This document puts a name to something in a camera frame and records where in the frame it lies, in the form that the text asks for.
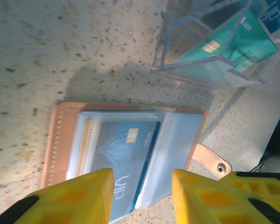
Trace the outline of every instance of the speckled countertop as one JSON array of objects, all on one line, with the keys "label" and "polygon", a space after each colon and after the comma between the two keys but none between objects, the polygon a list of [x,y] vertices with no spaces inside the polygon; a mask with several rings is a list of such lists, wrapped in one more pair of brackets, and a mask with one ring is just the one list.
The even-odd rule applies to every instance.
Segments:
[{"label": "speckled countertop", "polygon": [[[280,54],[262,86],[209,91],[150,74],[166,0],[0,0],[0,213],[39,189],[60,100],[208,110],[200,142],[235,169],[258,163],[280,116]],[[199,164],[191,170],[209,175]],[[175,223],[168,197],[121,223]]]}]

